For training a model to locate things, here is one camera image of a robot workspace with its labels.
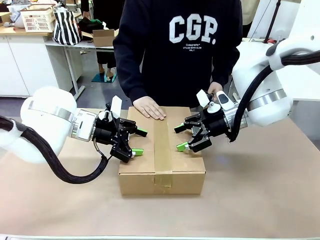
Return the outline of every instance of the black pole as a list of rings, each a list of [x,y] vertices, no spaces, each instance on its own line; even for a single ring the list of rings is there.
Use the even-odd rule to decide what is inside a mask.
[[[271,24],[269,26],[269,29],[268,29],[268,33],[266,34],[266,37],[263,41],[264,44],[266,44],[269,40],[269,37],[270,37],[270,33],[271,33],[271,30],[275,24],[275,20],[276,20],[276,17],[277,17],[277,14],[278,14],[278,10],[279,10],[279,7],[281,5],[281,0],[278,0],[278,2],[276,3],[276,6],[275,6],[275,10],[274,10],[274,14],[273,14],[273,17],[272,17],[272,20],[271,20]]]

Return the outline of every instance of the gray floor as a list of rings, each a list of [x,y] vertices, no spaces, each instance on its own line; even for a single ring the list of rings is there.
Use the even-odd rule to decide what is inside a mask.
[[[122,91],[118,80],[114,83],[91,82],[98,73],[96,54],[89,52],[81,56],[83,61],[83,75],[78,80],[78,86],[86,86],[86,89],[77,100],[79,108],[100,108],[110,102],[117,95],[122,99],[122,108],[131,106],[130,100]],[[6,117],[19,117],[20,108],[24,99],[0,97],[0,115]],[[291,119],[309,137],[309,139],[320,149],[320,102],[299,102]]]

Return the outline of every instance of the sleeve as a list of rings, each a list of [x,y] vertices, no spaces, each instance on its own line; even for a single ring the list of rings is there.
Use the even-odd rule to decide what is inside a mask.
[[[89,0],[81,0],[81,12],[89,12]]]
[[[212,81],[217,82],[224,86],[229,79],[229,75],[232,73],[234,66],[236,65],[240,52],[237,46],[240,45],[243,37],[243,25],[242,25],[242,8],[240,0],[233,0],[234,4],[229,14],[229,23],[225,26],[225,34],[223,37],[223,43],[219,47],[217,56],[212,57],[213,71]]]
[[[147,96],[140,72],[150,33],[150,0],[126,0],[113,41],[116,71],[124,93],[135,101]]]

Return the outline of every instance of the black hoodie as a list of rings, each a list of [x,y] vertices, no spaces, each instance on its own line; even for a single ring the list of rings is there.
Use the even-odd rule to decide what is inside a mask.
[[[120,85],[132,102],[196,107],[211,77],[228,82],[241,40],[240,0],[126,0],[113,42]]]

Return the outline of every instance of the black and white striped bag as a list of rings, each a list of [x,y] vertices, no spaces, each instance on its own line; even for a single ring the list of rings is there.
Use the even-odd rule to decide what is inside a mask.
[[[53,40],[58,44],[73,46],[82,40],[82,33],[78,27],[73,12],[56,11],[56,21]]]

